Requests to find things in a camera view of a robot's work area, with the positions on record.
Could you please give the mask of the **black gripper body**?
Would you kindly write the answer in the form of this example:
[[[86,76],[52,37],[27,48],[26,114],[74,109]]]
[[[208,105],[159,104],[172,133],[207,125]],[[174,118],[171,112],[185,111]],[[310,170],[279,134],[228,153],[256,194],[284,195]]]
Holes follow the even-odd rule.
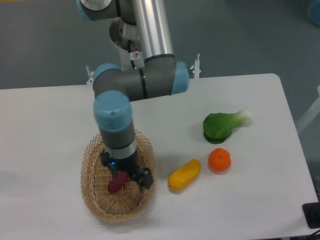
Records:
[[[126,158],[111,158],[109,163],[109,170],[111,171],[113,177],[116,177],[119,172],[125,172],[131,177],[138,174],[138,151],[136,150],[132,155]]]

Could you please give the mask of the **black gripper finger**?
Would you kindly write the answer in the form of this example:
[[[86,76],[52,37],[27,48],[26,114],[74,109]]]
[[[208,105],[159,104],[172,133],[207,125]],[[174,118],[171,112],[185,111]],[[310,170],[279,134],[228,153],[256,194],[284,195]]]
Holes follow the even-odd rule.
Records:
[[[100,153],[100,162],[104,167],[107,167],[107,169],[111,172],[111,175],[113,177],[117,177],[119,174],[119,163],[116,159],[111,157],[110,151],[103,150]]]
[[[153,185],[152,170],[148,167],[136,167],[129,172],[129,176],[138,184],[141,193],[144,193]]]

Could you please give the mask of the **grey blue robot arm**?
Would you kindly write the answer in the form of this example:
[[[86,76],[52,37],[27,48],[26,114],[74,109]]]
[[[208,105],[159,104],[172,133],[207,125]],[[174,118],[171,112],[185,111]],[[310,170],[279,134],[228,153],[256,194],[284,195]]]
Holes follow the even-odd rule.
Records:
[[[93,73],[93,113],[104,149],[100,161],[117,177],[126,173],[142,191],[154,178],[138,164],[131,102],[170,96],[189,88],[187,65],[175,58],[161,0],[79,0],[84,19],[112,19],[109,36],[127,52],[128,68],[105,63]]]

